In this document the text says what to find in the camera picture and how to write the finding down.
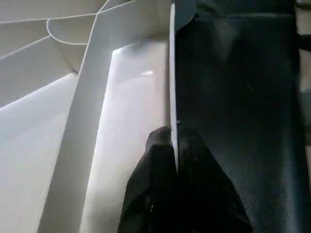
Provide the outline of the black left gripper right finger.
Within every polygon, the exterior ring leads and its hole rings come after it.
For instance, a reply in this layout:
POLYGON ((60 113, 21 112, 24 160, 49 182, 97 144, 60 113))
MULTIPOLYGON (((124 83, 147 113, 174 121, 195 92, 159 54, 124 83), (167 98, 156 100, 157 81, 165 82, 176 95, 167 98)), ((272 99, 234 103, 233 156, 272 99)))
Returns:
POLYGON ((194 129, 178 130, 181 221, 185 233, 251 233, 233 182, 194 129))

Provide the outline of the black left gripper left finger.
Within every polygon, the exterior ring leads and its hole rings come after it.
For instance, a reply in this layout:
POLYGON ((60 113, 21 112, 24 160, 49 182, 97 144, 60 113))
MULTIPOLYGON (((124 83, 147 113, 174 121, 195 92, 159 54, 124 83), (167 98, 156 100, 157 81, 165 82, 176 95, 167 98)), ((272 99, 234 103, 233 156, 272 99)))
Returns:
POLYGON ((118 225, 120 233, 173 233, 176 230, 177 172, 171 129, 152 131, 130 176, 118 225))

